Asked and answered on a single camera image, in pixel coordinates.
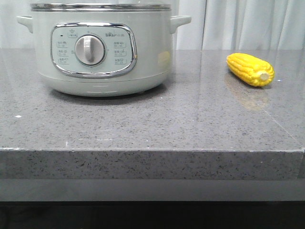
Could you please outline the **yellow corn cob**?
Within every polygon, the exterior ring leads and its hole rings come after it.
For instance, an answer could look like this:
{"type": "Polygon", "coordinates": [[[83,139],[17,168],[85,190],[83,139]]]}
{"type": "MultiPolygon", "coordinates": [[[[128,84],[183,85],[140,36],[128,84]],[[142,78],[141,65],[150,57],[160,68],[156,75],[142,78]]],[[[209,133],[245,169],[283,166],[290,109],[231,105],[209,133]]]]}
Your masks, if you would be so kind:
{"type": "Polygon", "coordinates": [[[234,75],[253,87],[264,87],[275,77],[269,62],[246,53],[232,53],[227,56],[226,63],[234,75]]]}

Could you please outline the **white pleated curtain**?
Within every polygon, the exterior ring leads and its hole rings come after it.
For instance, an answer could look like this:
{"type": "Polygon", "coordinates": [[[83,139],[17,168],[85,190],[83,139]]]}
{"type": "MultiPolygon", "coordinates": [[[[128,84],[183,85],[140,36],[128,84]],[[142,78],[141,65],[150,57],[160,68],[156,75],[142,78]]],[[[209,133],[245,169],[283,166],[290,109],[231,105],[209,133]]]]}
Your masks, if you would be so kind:
{"type": "Polygon", "coordinates": [[[86,33],[107,44],[108,31],[138,45],[187,50],[302,50],[302,0],[3,0],[1,48],[50,49],[55,34],[86,33]]]}

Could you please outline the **pale green electric cooking pot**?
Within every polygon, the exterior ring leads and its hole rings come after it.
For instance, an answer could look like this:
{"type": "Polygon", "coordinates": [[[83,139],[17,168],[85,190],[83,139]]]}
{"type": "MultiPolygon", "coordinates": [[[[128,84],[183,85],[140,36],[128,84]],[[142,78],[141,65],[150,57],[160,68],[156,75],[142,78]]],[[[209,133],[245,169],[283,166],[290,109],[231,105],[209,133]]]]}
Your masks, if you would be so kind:
{"type": "Polygon", "coordinates": [[[38,71],[66,94],[109,97],[143,92],[171,73],[172,35],[190,16],[169,8],[33,6],[17,22],[34,35],[38,71]]]}

